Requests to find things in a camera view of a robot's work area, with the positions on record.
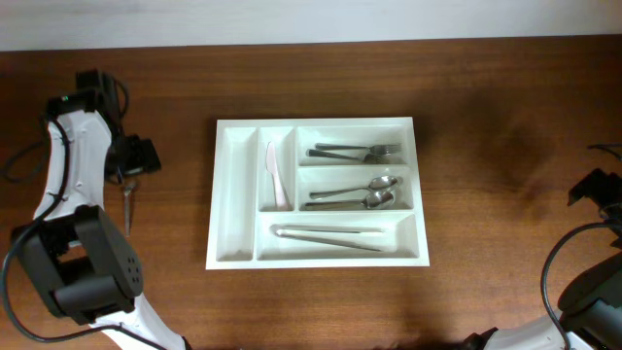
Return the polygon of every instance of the silver fork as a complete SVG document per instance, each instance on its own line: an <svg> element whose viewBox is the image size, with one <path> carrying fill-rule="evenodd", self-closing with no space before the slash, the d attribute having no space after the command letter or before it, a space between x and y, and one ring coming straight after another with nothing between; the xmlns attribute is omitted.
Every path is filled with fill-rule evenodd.
<svg viewBox="0 0 622 350"><path fill-rule="evenodd" d="M390 145L375 145L371 147L365 146L345 146L345 145L330 145L317 143L315 149L319 151L338 151L338 150L365 150L369 153L377 156L392 155L401 152L401 144Z"/></svg>
<svg viewBox="0 0 622 350"><path fill-rule="evenodd" d="M385 157L373 155L371 153L368 153L362 157L348 157L348 156L332 154L332 153L324 152L324 151L307 150L307 155L309 157L355 160L355 161L360 161L360 162L367 163L367 164L390 164L389 160L386 159Z"/></svg>

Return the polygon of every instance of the wood grain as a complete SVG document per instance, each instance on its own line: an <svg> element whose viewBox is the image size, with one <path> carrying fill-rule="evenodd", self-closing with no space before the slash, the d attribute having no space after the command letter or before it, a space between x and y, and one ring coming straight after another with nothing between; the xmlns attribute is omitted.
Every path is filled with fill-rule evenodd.
<svg viewBox="0 0 622 350"><path fill-rule="evenodd" d="M2 53L1 159L38 139L46 99L91 67L127 83L126 131L159 152L162 171L136 193L130 242L147 298L196 349L423 348L521 325L544 314L538 279L550 248L598 219L588 201L567 208L568 189L595 167L619 170L585 146L620 141L620 36ZM431 267L204 270L216 120L379 116L414 118ZM44 182L0 185L3 255ZM105 197L122 227L120 190L107 186ZM577 237L554 263L551 297L612 254L611 240ZM10 280L33 331L78 329L48 314L20 267ZM40 345L4 315L0 339L114 348L102 334Z"/></svg>

